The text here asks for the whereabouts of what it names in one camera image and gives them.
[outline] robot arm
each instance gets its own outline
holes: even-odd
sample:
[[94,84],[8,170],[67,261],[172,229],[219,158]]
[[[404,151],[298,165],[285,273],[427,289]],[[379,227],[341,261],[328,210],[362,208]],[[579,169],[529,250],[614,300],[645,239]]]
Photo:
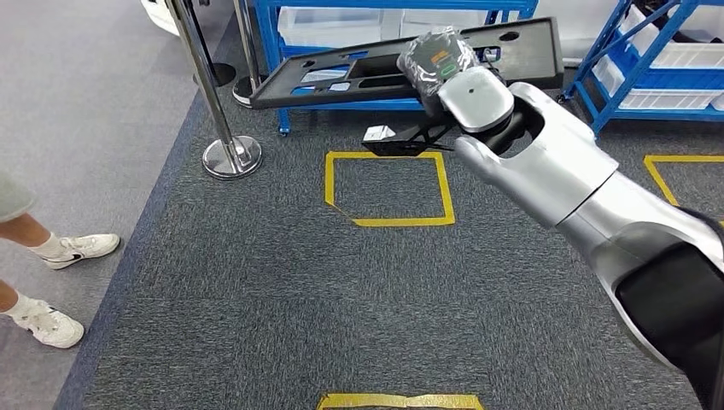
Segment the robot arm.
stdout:
[[455,151],[593,269],[634,341],[712,402],[724,325],[724,237],[619,173],[580,120],[531,85],[509,88],[542,126],[512,158],[471,136]]
[[[724,354],[721,227],[672,207],[619,173],[591,129],[536,87],[506,88],[478,65],[458,64],[454,75],[436,77],[450,61],[430,64],[430,56],[442,53],[430,48],[449,35],[415,40],[398,64],[437,124],[460,127],[464,135],[455,141],[456,154],[541,225],[563,233],[595,272],[634,341],[684,372],[704,408],[724,408],[717,376]],[[459,45],[449,43],[446,52],[460,56]],[[386,127],[371,130],[363,144],[379,155],[447,148],[435,143],[441,135],[426,133],[415,142],[419,129],[398,135]],[[532,141],[523,151],[499,156],[526,133]]]

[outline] plastic bag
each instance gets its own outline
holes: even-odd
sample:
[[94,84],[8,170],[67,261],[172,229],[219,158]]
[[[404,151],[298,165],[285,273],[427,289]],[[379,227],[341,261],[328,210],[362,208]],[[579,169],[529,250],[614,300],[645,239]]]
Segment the plastic bag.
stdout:
[[452,27],[415,38],[397,58],[397,67],[423,100],[435,96],[456,73],[477,65],[475,51]]

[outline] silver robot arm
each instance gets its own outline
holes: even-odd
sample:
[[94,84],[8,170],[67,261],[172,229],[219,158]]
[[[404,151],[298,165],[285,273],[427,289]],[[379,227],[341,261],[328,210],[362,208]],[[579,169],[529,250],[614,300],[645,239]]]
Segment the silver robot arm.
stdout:
[[[449,79],[438,95],[470,134],[454,145],[466,166],[542,226],[563,233],[595,272],[634,341],[683,371],[704,408],[720,408],[721,227],[619,173],[591,129],[532,85],[506,89],[486,68],[473,67]],[[517,155],[501,158],[488,146],[490,136],[480,133],[499,128],[511,113],[522,113],[533,139]]]

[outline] white sneaker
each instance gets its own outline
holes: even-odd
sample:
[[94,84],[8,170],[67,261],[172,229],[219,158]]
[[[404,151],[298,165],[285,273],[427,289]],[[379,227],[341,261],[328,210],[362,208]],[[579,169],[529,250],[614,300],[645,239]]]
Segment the white sneaker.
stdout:
[[50,269],[62,269],[83,259],[108,255],[118,247],[120,238],[118,235],[109,233],[87,237],[62,237],[60,241],[67,251],[57,258],[44,258],[45,265],[48,265]]
[[31,331],[32,336],[42,344],[59,349],[68,349],[83,337],[83,325],[66,314],[58,312],[45,301],[32,301],[35,306],[27,315],[13,318],[21,328]]

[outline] yellow tape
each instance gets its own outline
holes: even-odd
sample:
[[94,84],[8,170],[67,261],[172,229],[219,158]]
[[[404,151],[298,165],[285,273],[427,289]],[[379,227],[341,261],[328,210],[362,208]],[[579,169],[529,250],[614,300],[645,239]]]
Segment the yellow tape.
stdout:
[[[341,208],[335,205],[335,160],[399,160],[399,159],[431,159],[435,161],[437,179],[440,183],[440,195],[442,198],[442,216],[428,218],[353,218]],[[450,197],[450,186],[447,183],[445,162],[440,152],[423,152],[416,157],[409,156],[377,156],[369,151],[330,151],[324,159],[324,201],[331,207],[346,215],[358,226],[380,227],[380,226],[443,226],[455,223],[455,211],[453,200]]]
[[674,197],[660,172],[656,168],[656,162],[724,162],[724,155],[647,155],[644,157],[644,165],[649,174],[654,178],[659,189],[672,205],[678,207],[679,201]]
[[464,410],[484,410],[474,395],[379,395],[366,393],[328,394],[317,405],[317,410],[352,407],[438,407]]

